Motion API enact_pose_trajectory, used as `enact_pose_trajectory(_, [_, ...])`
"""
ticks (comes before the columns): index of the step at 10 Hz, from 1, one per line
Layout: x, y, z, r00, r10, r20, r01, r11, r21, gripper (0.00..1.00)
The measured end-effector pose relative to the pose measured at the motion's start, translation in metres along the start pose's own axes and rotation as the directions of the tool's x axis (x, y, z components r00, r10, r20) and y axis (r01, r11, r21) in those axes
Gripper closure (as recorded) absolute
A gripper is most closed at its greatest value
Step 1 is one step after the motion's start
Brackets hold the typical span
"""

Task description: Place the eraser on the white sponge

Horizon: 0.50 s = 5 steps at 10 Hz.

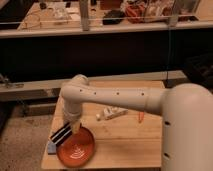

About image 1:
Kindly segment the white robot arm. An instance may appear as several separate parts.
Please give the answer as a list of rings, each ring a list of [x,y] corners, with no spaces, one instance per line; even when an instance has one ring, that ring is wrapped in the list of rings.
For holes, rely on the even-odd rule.
[[[72,123],[81,118],[84,103],[160,115],[161,171],[213,171],[213,93],[201,85],[106,88],[76,75],[62,86],[61,96]]]

